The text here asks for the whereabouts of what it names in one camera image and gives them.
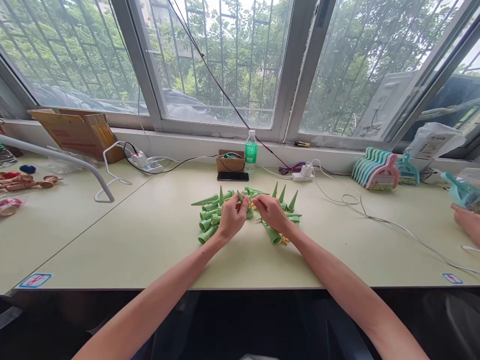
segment window glass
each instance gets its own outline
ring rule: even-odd
[[[383,140],[387,119],[462,3],[338,0],[299,131]]]
[[[148,114],[108,0],[0,0],[0,50],[40,105]]]
[[[480,41],[470,50],[402,141],[411,142],[418,128],[435,122],[462,131],[469,145],[480,134]]]
[[[168,118],[242,122],[191,46],[167,0],[136,0],[163,86]],[[270,129],[293,0],[174,0],[212,73],[247,123]]]

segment forearm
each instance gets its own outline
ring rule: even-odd
[[[102,327],[74,360],[130,360],[226,242],[215,234],[205,245],[160,276]]]
[[[293,223],[285,236],[296,246],[323,286],[368,335],[383,359],[426,359],[415,338],[389,306],[348,266]]]

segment blue sticker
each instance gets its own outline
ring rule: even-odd
[[[48,279],[52,277],[52,274],[33,274],[27,277],[25,280],[18,285],[19,288],[28,288],[28,289],[36,289],[41,287],[45,284]]]
[[[460,285],[463,284],[464,282],[459,279],[458,276],[450,274],[450,273],[445,273],[442,272],[442,275],[445,279],[447,279],[450,283],[455,284],[455,285]]]

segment small cardboard box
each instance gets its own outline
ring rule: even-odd
[[[103,161],[104,150],[117,141],[107,122],[107,115],[104,113],[71,109],[59,109],[60,113],[52,109],[29,110],[28,112],[63,150]],[[117,146],[106,153],[106,160],[109,164],[123,158],[123,151]]]
[[[245,152],[238,150],[219,150],[218,155],[222,156],[226,153],[237,153],[243,159],[229,159],[229,158],[216,158],[216,170],[224,173],[243,173],[245,169]]]

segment blue ball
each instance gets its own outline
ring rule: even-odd
[[[37,171],[37,168],[33,165],[22,165],[20,166],[20,171],[26,174],[33,174]]]

